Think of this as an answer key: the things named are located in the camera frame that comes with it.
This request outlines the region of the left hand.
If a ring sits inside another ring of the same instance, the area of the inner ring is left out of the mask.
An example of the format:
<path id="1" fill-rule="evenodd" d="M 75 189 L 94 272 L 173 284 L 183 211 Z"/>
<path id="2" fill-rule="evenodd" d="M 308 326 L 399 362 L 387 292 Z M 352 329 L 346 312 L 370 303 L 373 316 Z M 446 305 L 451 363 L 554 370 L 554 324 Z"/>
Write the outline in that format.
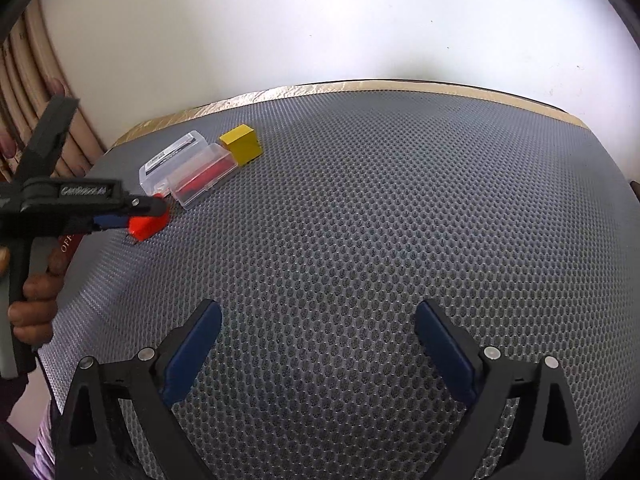
<path id="1" fill-rule="evenodd" d="M 58 294 L 64 286 L 67 256 L 55 244 L 47 271 L 32 274 L 23 286 L 24 299 L 8 307 L 8 320 L 13 335 L 23 344 L 39 347 L 53 337 L 53 320 L 58 313 Z"/>

